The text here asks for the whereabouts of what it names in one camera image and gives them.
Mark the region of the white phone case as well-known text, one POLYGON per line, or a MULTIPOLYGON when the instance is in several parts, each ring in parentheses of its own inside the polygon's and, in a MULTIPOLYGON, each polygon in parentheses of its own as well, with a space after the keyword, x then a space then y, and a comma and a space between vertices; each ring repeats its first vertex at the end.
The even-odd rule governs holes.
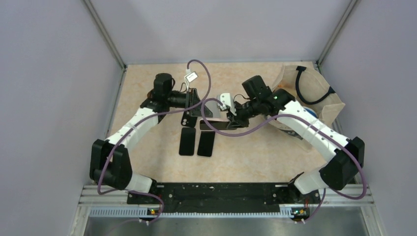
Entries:
POLYGON ((209 112, 205 112, 206 119, 208 120, 216 120, 216 121, 226 121, 226 118, 222 111, 219 108, 219 102, 216 98, 210 98, 205 100, 205 108, 209 110, 209 112))

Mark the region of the white cased phone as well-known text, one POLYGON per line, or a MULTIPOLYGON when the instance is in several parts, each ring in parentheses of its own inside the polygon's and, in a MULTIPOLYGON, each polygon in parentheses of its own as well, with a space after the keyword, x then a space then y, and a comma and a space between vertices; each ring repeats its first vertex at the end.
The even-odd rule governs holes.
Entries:
MULTIPOLYGON (((228 120, 208 119, 207 121, 211 126, 220 131, 228 130, 228 126, 230 124, 228 120)), ((199 129, 201 131, 212 131, 212 129, 204 122, 203 119, 199 120, 199 129)))

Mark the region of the black smartphone silver edge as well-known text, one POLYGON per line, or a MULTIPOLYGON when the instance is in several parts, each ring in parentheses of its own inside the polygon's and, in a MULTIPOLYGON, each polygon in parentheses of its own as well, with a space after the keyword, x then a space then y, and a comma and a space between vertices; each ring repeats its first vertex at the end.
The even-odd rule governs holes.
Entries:
POLYGON ((213 131, 201 132, 197 150, 198 156, 207 158, 210 158, 212 156, 215 134, 216 133, 213 131))

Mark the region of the black phone case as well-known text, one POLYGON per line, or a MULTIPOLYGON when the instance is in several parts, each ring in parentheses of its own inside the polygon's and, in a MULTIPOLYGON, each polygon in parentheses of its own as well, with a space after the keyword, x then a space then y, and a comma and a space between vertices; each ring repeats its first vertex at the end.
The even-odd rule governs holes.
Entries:
POLYGON ((183 113, 183 116, 181 118, 181 125, 184 127, 195 128, 197 124, 197 119, 198 117, 191 116, 188 113, 183 113))

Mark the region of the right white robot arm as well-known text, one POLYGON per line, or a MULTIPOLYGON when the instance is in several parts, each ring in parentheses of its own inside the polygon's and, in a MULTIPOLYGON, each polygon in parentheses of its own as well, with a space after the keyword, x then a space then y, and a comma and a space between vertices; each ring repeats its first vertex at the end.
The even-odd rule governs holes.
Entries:
POLYGON ((293 95, 280 88, 272 91, 261 76, 254 76, 242 83, 249 100, 243 104, 235 102, 228 93, 218 96, 221 110, 227 111, 230 126, 248 127, 249 119, 259 115, 274 118, 300 135, 314 147, 326 164, 313 171, 300 174, 288 189, 289 198, 301 203, 308 193, 320 188, 342 190, 356 174, 361 172, 364 162, 364 141, 337 133, 311 115, 293 95))

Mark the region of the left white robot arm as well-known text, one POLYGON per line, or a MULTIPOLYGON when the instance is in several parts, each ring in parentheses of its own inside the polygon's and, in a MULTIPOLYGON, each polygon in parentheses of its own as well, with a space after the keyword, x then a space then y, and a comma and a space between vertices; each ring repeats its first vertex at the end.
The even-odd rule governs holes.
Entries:
POLYGON ((157 74, 153 89, 134 116, 110 137, 97 139, 93 143, 89 168, 91 180, 117 190, 139 192, 139 197, 145 203, 157 199, 158 191, 152 186, 154 180, 133 173, 129 151, 163 120, 170 108, 186 109, 196 117, 202 113, 210 118, 213 116, 210 109, 201 107, 195 88, 189 93, 181 93, 173 89, 174 83, 171 74, 157 74))

